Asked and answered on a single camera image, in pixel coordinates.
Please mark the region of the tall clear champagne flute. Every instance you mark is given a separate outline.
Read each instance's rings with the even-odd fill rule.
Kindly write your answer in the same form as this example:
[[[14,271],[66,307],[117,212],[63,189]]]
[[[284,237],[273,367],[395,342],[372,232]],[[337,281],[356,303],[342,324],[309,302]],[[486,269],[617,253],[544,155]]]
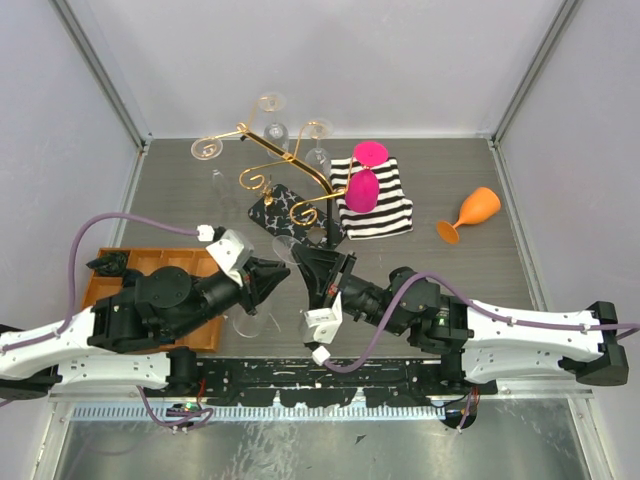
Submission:
[[[258,337],[273,319],[271,294],[290,275],[290,266],[298,264],[293,256],[293,247],[300,244],[292,236],[279,235],[272,241],[279,261],[256,257],[249,259],[246,277],[249,283],[231,315],[233,328],[241,337]]]

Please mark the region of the gold wine glass rack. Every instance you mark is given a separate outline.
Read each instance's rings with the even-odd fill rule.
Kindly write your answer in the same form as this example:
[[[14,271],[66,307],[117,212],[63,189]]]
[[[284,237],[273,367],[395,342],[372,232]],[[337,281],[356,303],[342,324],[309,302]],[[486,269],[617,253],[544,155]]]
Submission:
[[[344,235],[333,219],[333,202],[346,194],[346,187],[335,190],[329,176],[325,177],[320,171],[300,160],[296,152],[283,151],[266,141],[263,135],[253,132],[250,121],[238,123],[231,132],[211,137],[221,140],[227,137],[239,137],[242,141],[250,140],[265,149],[275,159],[271,163],[242,171],[238,178],[242,188],[261,192],[264,197],[266,217],[278,218],[282,226],[289,225],[294,232],[308,233],[314,228],[322,230],[324,236],[318,245],[323,248],[333,249],[339,245]],[[263,171],[278,165],[289,165],[298,169],[317,183],[324,194],[318,198],[304,200],[285,189],[283,198],[276,197]]]

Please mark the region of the pink plastic wine glass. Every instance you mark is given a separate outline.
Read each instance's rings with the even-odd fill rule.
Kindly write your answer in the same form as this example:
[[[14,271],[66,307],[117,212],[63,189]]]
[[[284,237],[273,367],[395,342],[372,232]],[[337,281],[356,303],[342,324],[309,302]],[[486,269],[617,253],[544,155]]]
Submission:
[[[376,207],[380,187],[373,168],[381,166],[387,159],[388,150],[379,142],[365,141],[354,148],[351,167],[359,165],[361,169],[348,176],[345,202],[350,210],[368,213]]]

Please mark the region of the clear stemmed wine glass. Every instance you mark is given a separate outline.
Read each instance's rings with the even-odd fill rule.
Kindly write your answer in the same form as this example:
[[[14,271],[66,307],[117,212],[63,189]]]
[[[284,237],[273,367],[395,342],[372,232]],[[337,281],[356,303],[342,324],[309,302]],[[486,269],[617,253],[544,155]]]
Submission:
[[[315,142],[307,152],[305,162],[328,177],[331,172],[331,155],[322,145],[322,141],[333,133],[332,123],[322,118],[312,119],[305,126],[305,132]]]

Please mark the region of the orange plastic wine glass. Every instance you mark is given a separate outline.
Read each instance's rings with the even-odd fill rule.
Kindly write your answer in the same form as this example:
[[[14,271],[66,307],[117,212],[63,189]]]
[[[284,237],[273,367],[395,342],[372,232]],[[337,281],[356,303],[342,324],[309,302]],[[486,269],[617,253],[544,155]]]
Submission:
[[[449,244],[457,244],[460,240],[458,228],[467,225],[484,223],[501,209],[501,200],[488,187],[479,187],[461,204],[457,220],[451,224],[439,221],[436,225],[440,238]]]

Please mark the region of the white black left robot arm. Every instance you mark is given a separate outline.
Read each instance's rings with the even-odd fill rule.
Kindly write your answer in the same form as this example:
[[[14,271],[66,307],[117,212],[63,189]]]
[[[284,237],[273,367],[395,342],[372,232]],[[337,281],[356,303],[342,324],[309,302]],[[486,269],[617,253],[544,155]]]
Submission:
[[[31,331],[2,327],[1,398],[39,399],[73,383],[191,395],[200,384],[197,355],[176,341],[233,306],[255,313],[289,274],[284,263],[255,257],[238,281],[221,270],[199,277],[165,266],[69,322]]]

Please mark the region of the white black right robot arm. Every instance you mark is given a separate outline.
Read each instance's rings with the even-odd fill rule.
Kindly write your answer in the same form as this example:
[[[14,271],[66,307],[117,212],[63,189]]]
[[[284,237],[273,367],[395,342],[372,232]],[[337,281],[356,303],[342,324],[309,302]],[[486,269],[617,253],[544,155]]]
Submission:
[[[313,361],[340,374],[364,366],[366,349],[350,364],[327,349],[344,315],[375,326],[373,343],[388,332],[440,359],[438,379],[459,394],[503,378],[571,374],[583,385],[623,386],[629,365],[620,336],[628,328],[615,307],[598,301],[576,312],[510,309],[472,300],[431,272],[400,267],[382,288],[353,274],[352,254],[294,245],[290,255],[308,291],[304,343]]]

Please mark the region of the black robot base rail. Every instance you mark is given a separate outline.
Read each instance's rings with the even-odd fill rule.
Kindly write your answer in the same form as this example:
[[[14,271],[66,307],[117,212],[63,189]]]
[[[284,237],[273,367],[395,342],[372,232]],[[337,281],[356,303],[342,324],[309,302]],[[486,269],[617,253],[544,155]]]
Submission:
[[[335,373],[302,358],[202,358],[195,377],[184,387],[147,388],[151,398],[200,395],[209,406],[286,408],[345,407],[356,395],[376,408],[431,406],[438,397],[462,397],[472,384],[444,376],[438,360],[421,358],[370,359],[351,373]]]

